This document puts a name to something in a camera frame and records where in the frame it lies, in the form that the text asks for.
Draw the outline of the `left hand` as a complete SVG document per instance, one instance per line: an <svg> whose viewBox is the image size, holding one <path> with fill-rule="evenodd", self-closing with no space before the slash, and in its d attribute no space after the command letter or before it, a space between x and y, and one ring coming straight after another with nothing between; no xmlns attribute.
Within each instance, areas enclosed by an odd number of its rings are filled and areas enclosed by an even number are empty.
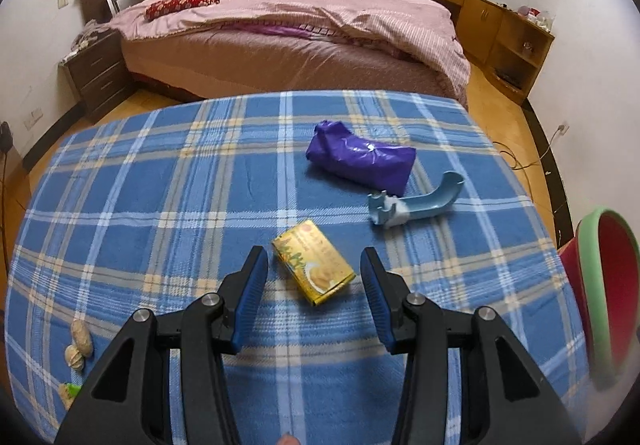
<svg viewBox="0 0 640 445"><path fill-rule="evenodd" d="M295 436L292 436L291 434L285 434L284 436L281 436L277 441L277 445L300 445L300 442L298 439L296 439Z"/></svg>

